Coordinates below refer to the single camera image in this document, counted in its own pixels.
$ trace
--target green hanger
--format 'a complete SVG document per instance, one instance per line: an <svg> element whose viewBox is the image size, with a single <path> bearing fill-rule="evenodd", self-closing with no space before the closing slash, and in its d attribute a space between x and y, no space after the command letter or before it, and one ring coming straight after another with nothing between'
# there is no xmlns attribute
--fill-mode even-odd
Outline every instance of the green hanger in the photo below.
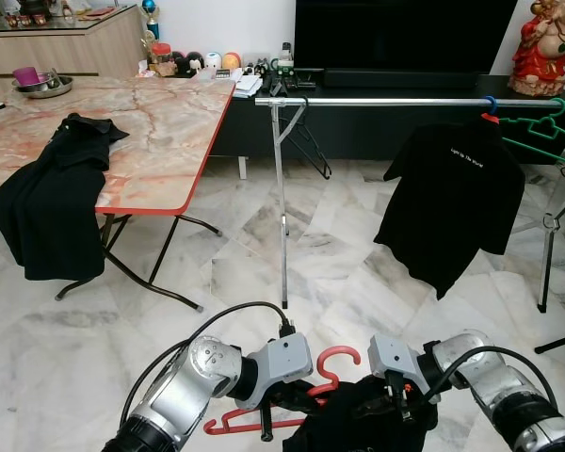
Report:
<svg viewBox="0 0 565 452"><path fill-rule="evenodd" d="M561 109L557 112L557 113L551 113L548 116L545 116L543 118L540 118L539 120L531 120L529 118L517 118L516 120L512 120L509 118L501 118L500 121L501 122L507 122L509 124L516 124L518 122L524 122L529 124L527 126L527 132L530 133L531 135L535 135L536 137L542 137L542 138L546 138L546 139L555 139L558 137L559 134L563 134L565 135L565 130L561 129L560 127L557 126L557 124L555 123L555 118L561 116L563 113L565 113L565 101L563 99L559 99L558 97L554 97L553 99L551 99L551 101L557 101L560 103L561 105ZM538 132L537 130L534 130L534 127L536 125L541 125L544 123L548 123L550 124L550 126L553 129L553 134L552 135L546 135L543 134L542 132ZM520 143L519 141L515 141L514 139L510 139L510 138L502 138L505 141L515 144L517 146L521 146L522 148L526 148L530 151L534 151L536 153L541 153L543 155L546 155L548 157L554 158L556 160L560 160L561 162L565 163L565 157L561 157L560 155L554 155L553 153L548 153L546 151L543 151L541 149L538 148L534 148L533 146L529 146L528 144L523 144Z"/></svg>

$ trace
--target marble floor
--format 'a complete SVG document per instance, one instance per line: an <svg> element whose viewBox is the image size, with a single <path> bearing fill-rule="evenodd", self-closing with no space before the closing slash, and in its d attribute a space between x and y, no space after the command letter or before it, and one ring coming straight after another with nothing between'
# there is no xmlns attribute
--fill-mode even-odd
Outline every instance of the marble floor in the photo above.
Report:
<svg viewBox="0 0 565 452"><path fill-rule="evenodd" d="M388 164L331 165L332 178L325 181L301 162L284 164L288 315L308 337L314 359L329 346L357 348L361 365L344 356L330 363L342 379L355 381L369 372L366 349L376 331L420 349L475 328L532 360L565 414L565 347L540 356L532 350L565 335L561 234L548 313L536 309L543 231L535 225L548 206L565 199L558 170L525 168L528 184L506 255L481 252L437 301L430 286L411 279L389 250L372 242L396 187L382 181ZM241 181L235 159L210 159L188 214L212 222L223 237L180 224L155 282L203 305L202 314L141 289L109 263L101 278L54 301L64 282L26 281L0 235L0 452L102 450L117 430L133 381L157 354L228 306L279 302L274 166L270 159L250 160L248 173ZM132 218L115 253L148 275L169 226L169 218ZM274 337L277 328L277 316L259 308L225 317L208 332L247 353ZM315 374L311 381L322 379ZM233 407L230 399L216 400L206 418ZM468 391L445 393L439 409L440 424L428 435L427 452L508 450ZM275 430L274 442L264 444L257 432L209 437L198 429L185 450L281 450L281 440L291 433Z"/></svg>

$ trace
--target red statue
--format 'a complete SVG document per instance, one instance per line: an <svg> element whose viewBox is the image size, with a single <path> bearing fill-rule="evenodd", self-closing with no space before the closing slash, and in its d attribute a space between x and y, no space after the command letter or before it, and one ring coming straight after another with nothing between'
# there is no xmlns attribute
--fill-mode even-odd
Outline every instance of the red statue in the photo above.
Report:
<svg viewBox="0 0 565 452"><path fill-rule="evenodd" d="M521 29L508 85L528 96L556 96L565 86L565 0L537 0Z"/></svg>

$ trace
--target wooden cabinet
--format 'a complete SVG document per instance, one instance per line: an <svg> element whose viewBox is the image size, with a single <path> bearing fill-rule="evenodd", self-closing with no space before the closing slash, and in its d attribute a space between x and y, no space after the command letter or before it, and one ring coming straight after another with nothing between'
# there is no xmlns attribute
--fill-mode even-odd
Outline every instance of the wooden cabinet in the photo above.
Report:
<svg viewBox="0 0 565 452"><path fill-rule="evenodd" d="M12 89L12 72L25 66L72 76L134 76L145 57L142 33L136 5L100 22L55 18L47 26L13 29L0 18L0 100Z"/></svg>

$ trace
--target red table edge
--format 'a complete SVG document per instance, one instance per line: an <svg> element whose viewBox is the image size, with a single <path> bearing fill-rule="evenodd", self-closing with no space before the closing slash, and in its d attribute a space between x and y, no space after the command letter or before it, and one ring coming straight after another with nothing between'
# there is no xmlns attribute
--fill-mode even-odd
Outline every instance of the red table edge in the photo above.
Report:
<svg viewBox="0 0 565 452"><path fill-rule="evenodd" d="M203 168L205 167L205 164L207 163L207 158L209 157L209 154L211 153L211 149L214 147L214 142L216 141L216 138L218 137L219 128L221 127L222 122L224 121L224 117L226 116L226 112L228 111L228 107L230 105L230 102L233 99L233 93L234 93L235 88L236 88L236 85L233 85L232 89L230 91L230 94L228 96L228 101L226 101L226 105L224 106L224 109L222 110L222 114L219 117L219 121L218 121L218 125L216 126L216 130L214 131L214 134L211 137L211 141L209 143L209 147L207 148L207 152L205 153L205 157L203 158L203 161L201 162L201 166L199 167L199 172L197 173L197 177L195 178L195 182L193 183L192 187L190 188L190 191L188 192L188 198L186 198L186 202L182 207L180 207L179 209L133 209L133 208L125 209L125 208L122 208L122 207L96 207L94 209L94 211L97 214L162 215L162 216L182 215L186 211L186 209L188 208L188 205L192 201L192 197L195 194L195 190L197 189L197 185L199 184L199 181L200 181L201 176L203 174Z"/></svg>

